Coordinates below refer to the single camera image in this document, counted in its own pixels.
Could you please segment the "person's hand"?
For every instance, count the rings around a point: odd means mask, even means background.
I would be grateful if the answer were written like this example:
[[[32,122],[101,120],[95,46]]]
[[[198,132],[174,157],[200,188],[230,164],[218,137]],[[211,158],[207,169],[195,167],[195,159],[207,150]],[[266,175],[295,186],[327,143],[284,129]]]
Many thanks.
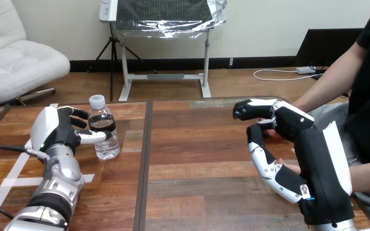
[[[276,134],[276,132],[273,130],[273,129],[268,129],[268,130],[265,130],[264,131],[264,134],[266,136],[274,136]],[[283,165],[287,168],[289,168],[290,170],[292,170],[293,172],[295,172],[296,174],[300,174],[301,173],[301,169],[299,166],[297,165],[292,165],[292,164],[288,164],[286,163],[282,158],[279,158],[275,161],[276,164],[280,164],[280,165]]]

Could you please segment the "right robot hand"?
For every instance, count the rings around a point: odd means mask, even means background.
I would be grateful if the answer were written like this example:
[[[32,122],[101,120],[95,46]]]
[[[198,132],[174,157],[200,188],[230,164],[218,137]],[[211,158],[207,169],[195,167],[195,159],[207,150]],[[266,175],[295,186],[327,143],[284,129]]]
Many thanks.
[[[299,205],[310,230],[354,231],[352,182],[336,123],[319,130],[312,116],[276,99],[247,99],[233,108],[234,119],[258,117],[262,121],[249,126],[246,134],[252,162],[264,182]],[[300,174],[275,163],[264,143],[263,131],[268,129],[293,142]]]

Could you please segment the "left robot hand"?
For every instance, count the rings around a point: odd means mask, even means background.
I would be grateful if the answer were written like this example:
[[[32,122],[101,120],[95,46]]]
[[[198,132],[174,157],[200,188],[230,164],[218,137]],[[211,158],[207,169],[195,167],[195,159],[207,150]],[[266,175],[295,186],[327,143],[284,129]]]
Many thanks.
[[[99,143],[112,137],[110,131],[87,130],[83,119],[88,117],[88,112],[70,106],[45,107],[30,132],[32,148],[45,152],[52,145],[63,144],[75,151],[80,145]]]

